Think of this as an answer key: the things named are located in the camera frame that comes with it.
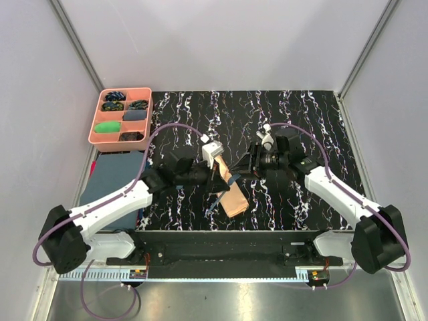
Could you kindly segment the peach cloth napkin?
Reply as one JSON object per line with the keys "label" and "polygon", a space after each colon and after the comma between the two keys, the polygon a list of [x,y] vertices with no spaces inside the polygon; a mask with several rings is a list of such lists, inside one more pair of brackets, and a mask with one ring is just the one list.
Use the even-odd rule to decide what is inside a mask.
{"label": "peach cloth napkin", "polygon": [[[219,163],[221,177],[227,183],[232,177],[232,174],[229,172],[229,169],[221,156],[216,156],[215,160]],[[232,183],[230,190],[222,196],[220,204],[229,218],[243,213],[249,207],[246,197],[236,182]]]}

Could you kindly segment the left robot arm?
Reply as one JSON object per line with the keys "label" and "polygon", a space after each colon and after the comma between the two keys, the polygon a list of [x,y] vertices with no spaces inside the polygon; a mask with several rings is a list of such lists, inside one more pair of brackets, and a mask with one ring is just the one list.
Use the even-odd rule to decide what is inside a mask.
{"label": "left robot arm", "polygon": [[96,201],[70,210],[62,205],[51,209],[33,249],[34,263],[43,265],[36,256],[39,248],[49,259],[45,265],[52,266],[59,275],[93,259],[140,263],[144,248],[129,232],[100,235],[99,231],[131,212],[151,206],[162,192],[185,186],[201,187],[209,194],[230,190],[215,160],[195,163],[191,158],[180,158],[173,166],[161,163],[143,170],[135,180]]}

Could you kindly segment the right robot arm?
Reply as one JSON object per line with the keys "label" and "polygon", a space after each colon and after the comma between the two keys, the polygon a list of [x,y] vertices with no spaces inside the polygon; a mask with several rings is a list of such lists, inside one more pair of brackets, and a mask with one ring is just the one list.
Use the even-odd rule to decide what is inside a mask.
{"label": "right robot arm", "polygon": [[324,161],[305,154],[299,137],[278,136],[276,145],[268,148],[253,142],[231,168],[234,175],[249,180],[262,179],[268,171],[284,172],[290,181],[327,202],[353,228],[317,235],[303,250],[309,264],[341,257],[374,274],[401,257],[411,260],[401,212],[392,205],[382,207],[343,183]]}

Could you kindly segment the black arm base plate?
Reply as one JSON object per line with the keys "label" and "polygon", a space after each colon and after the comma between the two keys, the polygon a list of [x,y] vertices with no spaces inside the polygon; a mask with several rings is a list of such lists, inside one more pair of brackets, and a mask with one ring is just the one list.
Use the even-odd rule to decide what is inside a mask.
{"label": "black arm base plate", "polygon": [[339,257],[323,257],[313,241],[319,231],[130,231],[136,248],[108,265],[151,266],[178,261],[271,261],[286,266],[342,266]]}

